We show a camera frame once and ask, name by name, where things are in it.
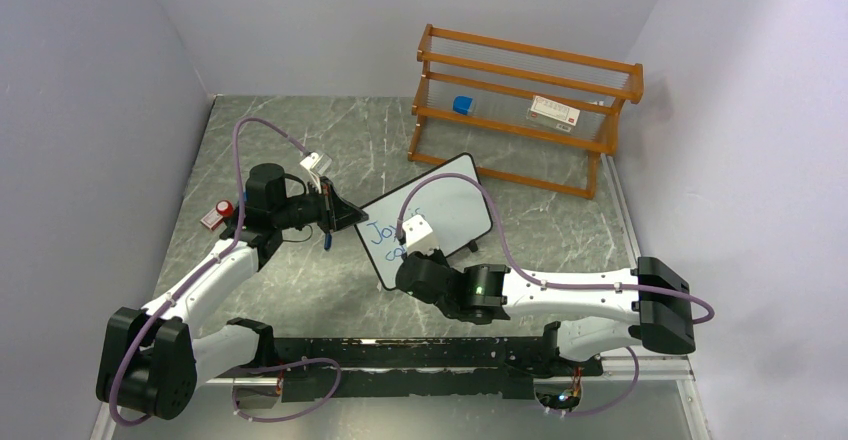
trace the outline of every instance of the rack leg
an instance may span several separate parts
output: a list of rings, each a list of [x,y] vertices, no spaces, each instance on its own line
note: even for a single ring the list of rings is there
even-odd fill
[[[427,117],[418,115],[415,121],[415,131],[412,133],[412,142],[409,144],[409,151],[406,154],[406,159],[412,161],[415,151],[418,150],[418,142],[421,140],[421,132],[424,130],[424,125],[427,124]]]
[[[598,186],[598,164],[601,162],[601,154],[589,152],[589,176],[586,180],[586,193],[589,199],[595,198],[595,190]]]

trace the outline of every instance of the white label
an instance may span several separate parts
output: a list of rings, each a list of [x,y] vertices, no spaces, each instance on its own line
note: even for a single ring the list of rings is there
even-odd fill
[[[204,215],[203,218],[200,219],[200,223],[202,223],[203,226],[205,226],[209,230],[215,230],[216,228],[218,228],[218,225],[220,225],[223,220],[224,217],[222,217],[213,208],[212,210],[209,210],[209,212]]]
[[[533,96],[530,111],[567,123],[572,127],[577,125],[577,117],[580,116],[580,110],[538,95]]]

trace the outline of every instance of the red cap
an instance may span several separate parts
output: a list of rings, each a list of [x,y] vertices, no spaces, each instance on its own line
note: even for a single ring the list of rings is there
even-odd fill
[[[217,205],[215,205],[215,211],[218,212],[218,215],[227,218],[232,215],[235,210],[233,209],[232,203],[227,200],[221,200]]]

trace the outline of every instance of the marble tabletop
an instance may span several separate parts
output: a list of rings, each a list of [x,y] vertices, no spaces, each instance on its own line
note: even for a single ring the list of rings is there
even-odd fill
[[[217,201],[236,196],[231,155],[235,122],[245,116],[267,119],[334,160],[327,176],[339,194],[362,205],[429,170],[407,161],[415,127],[411,99],[397,97],[220,96],[192,169],[156,295],[182,278],[210,250],[210,233],[199,220]],[[273,162],[303,177],[299,152],[272,130],[249,124],[239,139],[245,178],[254,165]],[[585,182],[585,154],[569,148],[499,132],[432,120],[420,143],[422,153],[450,158],[470,152],[477,165],[529,174],[556,182]],[[513,254],[525,268],[592,272],[628,267],[614,195],[599,178],[594,200],[483,177],[504,219]],[[227,320],[245,317],[270,324],[276,336],[421,337],[539,335],[564,317],[522,317],[475,326],[444,318],[431,306],[398,291],[385,291],[355,229],[333,235],[324,251],[320,230],[303,243],[284,243],[268,264],[237,288],[202,326],[200,335]],[[308,230],[284,232],[300,240]],[[505,263],[495,231],[451,257],[455,268]]]

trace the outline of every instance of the blue block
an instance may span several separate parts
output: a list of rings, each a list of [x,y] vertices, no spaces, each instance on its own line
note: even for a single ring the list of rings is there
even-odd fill
[[[462,115],[469,115],[474,108],[474,99],[462,95],[453,99],[453,111]]]

